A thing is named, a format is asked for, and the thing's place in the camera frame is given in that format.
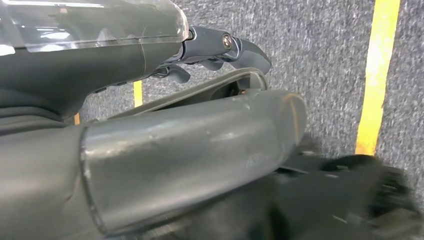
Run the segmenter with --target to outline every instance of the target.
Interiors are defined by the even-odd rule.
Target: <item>metal screw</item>
[[[233,40],[231,39],[231,36],[226,33],[222,36],[222,43],[224,44],[224,48],[231,49],[233,46]]]

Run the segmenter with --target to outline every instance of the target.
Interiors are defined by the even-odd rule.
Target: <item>gray plastic tube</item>
[[[269,90],[94,124],[81,159],[93,213],[112,233],[257,180],[305,123],[298,95]]]

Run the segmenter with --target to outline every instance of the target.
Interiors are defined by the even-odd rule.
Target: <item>yellow stripe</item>
[[[374,155],[383,118],[386,78],[392,58],[400,0],[376,0],[365,69],[365,94],[356,154]]]
[[[134,82],[134,106],[138,107],[143,105],[143,82]]]
[[[75,116],[73,116],[73,123],[75,125],[80,124],[80,113],[77,113]]]

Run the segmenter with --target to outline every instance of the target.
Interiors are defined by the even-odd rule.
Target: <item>gray carpet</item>
[[[352,154],[361,116],[374,1],[371,0],[175,0],[193,25],[227,30],[259,45],[273,61],[272,88],[300,93],[308,106],[308,130],[327,156]],[[377,155],[406,170],[424,210],[424,1],[402,0],[387,79]],[[153,101],[228,72],[189,68],[193,79],[144,81]],[[132,85],[90,96],[84,121],[133,106]]]

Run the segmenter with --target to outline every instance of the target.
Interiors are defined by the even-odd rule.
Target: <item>dark gray plastic body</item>
[[[259,179],[305,122],[299,96],[269,90],[94,124],[82,164],[96,212],[113,232]]]
[[[90,93],[148,77],[180,46],[133,44],[52,52],[17,49],[15,54],[0,57],[0,109],[38,107],[64,118],[73,116]]]
[[[247,76],[256,80],[247,84]],[[0,236],[92,240],[148,230],[271,173],[303,135],[303,100],[261,91],[263,76],[251,68],[204,90],[218,91],[225,80],[252,89],[68,127],[46,110],[0,111],[2,123],[42,123],[0,137]]]

